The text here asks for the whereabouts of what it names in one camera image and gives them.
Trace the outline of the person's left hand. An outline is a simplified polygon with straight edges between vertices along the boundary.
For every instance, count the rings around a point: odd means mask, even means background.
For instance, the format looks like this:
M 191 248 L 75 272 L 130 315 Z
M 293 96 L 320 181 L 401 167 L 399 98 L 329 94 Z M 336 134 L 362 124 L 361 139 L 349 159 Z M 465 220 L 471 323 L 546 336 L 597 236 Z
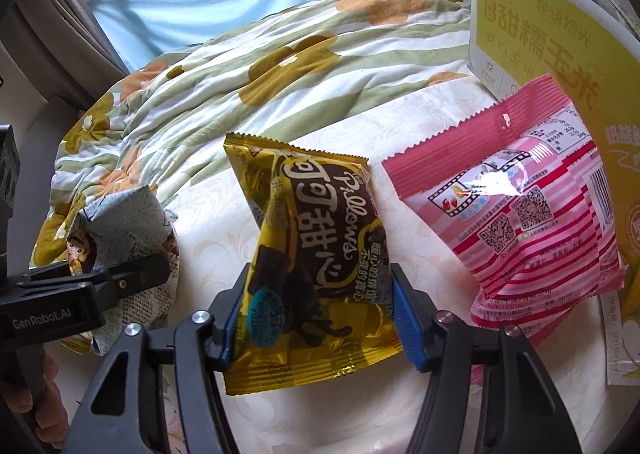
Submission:
M 55 383 L 58 363 L 48 350 L 43 351 L 42 372 L 46 388 L 36 408 L 36 435 L 44 443 L 49 443 L 59 450 L 70 430 L 70 422 L 60 389 Z M 32 409 L 32 394 L 26 388 L 11 387 L 2 382 L 1 394 L 14 413 L 24 414 Z

